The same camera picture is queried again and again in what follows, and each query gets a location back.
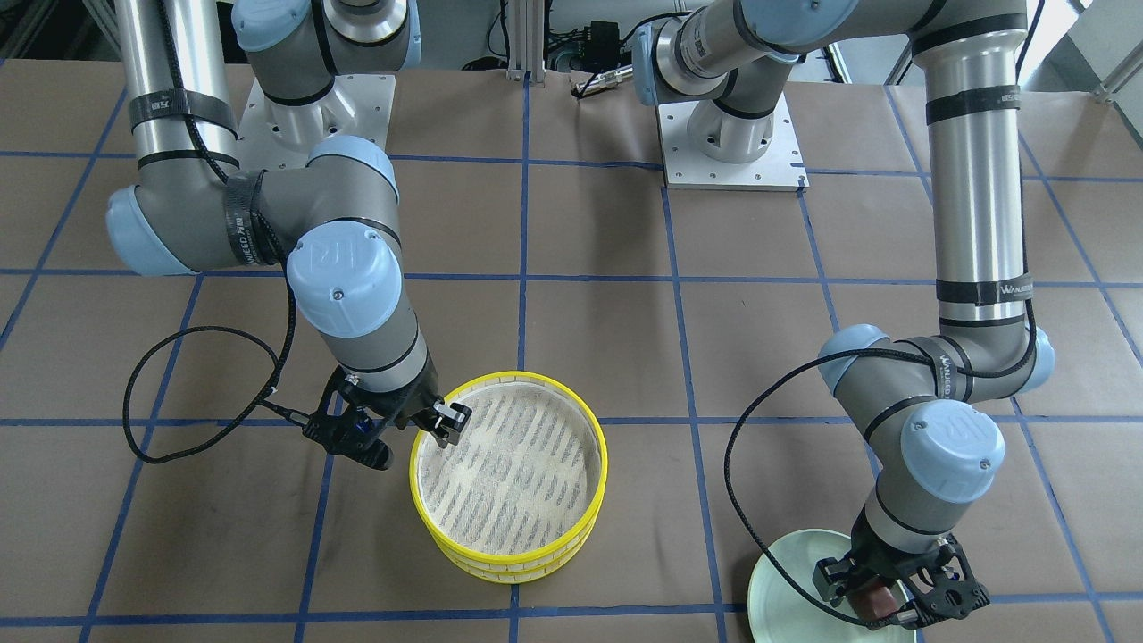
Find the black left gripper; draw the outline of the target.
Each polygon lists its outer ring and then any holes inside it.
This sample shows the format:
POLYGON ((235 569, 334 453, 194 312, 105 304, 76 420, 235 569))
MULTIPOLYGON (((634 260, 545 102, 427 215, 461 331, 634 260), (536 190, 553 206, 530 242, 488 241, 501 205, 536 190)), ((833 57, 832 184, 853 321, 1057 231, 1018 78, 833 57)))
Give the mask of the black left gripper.
POLYGON ((897 611, 900 625, 964 620, 989 605, 989 590, 972 574, 964 547, 946 536, 925 537, 922 552, 887 544, 871 528, 853 528, 848 557, 818 558, 813 588, 829 606, 901 580, 910 601, 897 611))

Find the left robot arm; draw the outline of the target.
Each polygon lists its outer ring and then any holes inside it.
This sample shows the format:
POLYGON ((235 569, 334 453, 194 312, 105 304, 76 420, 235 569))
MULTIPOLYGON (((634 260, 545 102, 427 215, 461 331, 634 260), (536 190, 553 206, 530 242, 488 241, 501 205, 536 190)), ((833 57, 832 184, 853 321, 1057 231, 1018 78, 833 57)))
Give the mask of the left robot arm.
POLYGON ((956 523, 992 488, 1004 434, 981 400, 1041 386, 1055 354, 1034 321, 1018 151, 1023 1, 714 1, 633 30, 642 103, 697 102, 692 138, 724 163, 764 154, 797 58, 846 39, 908 37, 925 74, 940 333, 834 333, 813 367, 881 471, 841 557, 813 569, 812 606, 841 622, 921 630, 989 603, 956 523))

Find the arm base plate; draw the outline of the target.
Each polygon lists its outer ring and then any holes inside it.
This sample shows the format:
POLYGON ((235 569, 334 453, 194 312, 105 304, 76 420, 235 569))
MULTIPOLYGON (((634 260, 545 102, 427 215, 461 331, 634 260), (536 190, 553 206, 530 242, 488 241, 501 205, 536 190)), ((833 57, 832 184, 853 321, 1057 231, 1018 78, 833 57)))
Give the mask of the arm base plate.
POLYGON ((331 136, 359 136, 387 147, 395 77, 337 77, 313 104, 286 106, 265 97, 255 80, 239 123, 237 154, 243 171, 291 170, 331 136))
POLYGON ((784 95, 772 113, 759 119, 724 113, 711 99, 660 105, 656 113, 668 188, 809 186, 784 95))

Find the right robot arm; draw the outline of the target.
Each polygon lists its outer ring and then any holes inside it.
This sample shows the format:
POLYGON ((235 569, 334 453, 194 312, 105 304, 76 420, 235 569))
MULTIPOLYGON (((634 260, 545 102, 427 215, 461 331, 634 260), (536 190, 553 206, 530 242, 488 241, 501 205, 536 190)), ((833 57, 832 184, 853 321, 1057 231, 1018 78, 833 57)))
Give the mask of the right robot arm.
POLYGON ((336 367, 293 415, 331 455, 376 456, 387 421, 459 442, 403 283, 395 168, 359 96, 415 65, 413 1, 237 1, 231 24, 265 116, 237 116, 215 1, 118 1, 138 183, 109 199, 111 244, 138 274, 281 265, 289 313, 336 367))

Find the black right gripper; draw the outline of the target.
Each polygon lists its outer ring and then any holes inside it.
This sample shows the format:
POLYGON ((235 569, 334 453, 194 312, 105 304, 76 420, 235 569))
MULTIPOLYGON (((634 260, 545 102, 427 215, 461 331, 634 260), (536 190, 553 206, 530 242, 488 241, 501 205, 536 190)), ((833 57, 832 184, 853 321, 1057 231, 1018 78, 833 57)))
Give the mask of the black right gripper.
POLYGON ((344 365, 335 369, 335 389, 346 400, 347 407, 368 408, 379 418, 393 421, 399 429, 415 423, 426 431, 438 447, 458 445, 472 410, 467 405, 446 403, 438 389, 438 375, 432 357, 426 357, 419 373, 403 387, 374 392, 363 387, 363 375, 355 384, 347 383, 344 365))

